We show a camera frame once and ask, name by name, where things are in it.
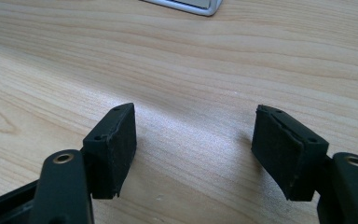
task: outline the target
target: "black plastic arm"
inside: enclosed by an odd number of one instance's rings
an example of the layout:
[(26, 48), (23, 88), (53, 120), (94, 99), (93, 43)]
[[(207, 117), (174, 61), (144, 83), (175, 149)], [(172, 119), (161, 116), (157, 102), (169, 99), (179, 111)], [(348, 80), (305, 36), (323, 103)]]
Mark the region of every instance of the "black plastic arm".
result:
[(94, 223), (80, 151), (63, 150), (45, 160), (29, 223)]
[(0, 196), (0, 223), (27, 223), (37, 181)]
[(320, 195), (321, 223), (358, 223), (358, 155), (326, 156), (328, 143), (280, 109), (259, 105), (252, 151), (286, 199)]

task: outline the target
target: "silver object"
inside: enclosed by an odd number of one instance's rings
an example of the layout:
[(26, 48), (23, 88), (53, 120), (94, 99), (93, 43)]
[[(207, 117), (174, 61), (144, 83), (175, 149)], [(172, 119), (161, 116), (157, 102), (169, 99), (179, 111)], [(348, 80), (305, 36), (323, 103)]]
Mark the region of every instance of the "silver object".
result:
[(220, 7), (222, 0), (144, 0), (146, 2), (172, 7), (201, 16), (212, 16)]

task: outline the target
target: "metal rivet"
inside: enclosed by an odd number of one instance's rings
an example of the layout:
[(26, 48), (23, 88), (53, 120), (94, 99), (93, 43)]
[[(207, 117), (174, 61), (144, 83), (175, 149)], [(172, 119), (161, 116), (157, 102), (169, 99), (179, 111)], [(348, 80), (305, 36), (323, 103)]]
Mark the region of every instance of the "metal rivet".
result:
[(64, 154), (61, 154), (61, 155), (57, 156), (56, 158), (54, 158), (53, 162), (56, 164), (63, 164), (68, 161), (71, 161), (73, 158), (74, 158), (74, 154), (64, 153)]
[(350, 164), (354, 166), (358, 166), (358, 158), (353, 156), (347, 156), (345, 157), (345, 160)]

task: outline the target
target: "light wood surface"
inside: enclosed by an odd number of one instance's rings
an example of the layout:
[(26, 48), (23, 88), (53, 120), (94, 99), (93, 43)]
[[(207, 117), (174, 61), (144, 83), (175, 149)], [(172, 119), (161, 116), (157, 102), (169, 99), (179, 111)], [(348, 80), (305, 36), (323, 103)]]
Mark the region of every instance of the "light wood surface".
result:
[(251, 152), (257, 105), (358, 154), (358, 0), (0, 0), (0, 195), (134, 102), (137, 153), (96, 223), (318, 223)]

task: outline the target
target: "wooden desk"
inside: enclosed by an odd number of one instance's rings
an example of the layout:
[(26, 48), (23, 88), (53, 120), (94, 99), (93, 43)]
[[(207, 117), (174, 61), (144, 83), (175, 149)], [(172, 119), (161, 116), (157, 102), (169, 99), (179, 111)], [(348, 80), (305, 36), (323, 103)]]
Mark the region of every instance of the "wooden desk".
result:
[(257, 105), (358, 154), (358, 1), (0, 0), (0, 195), (134, 102), (138, 149), (96, 223), (317, 223), (251, 153)]

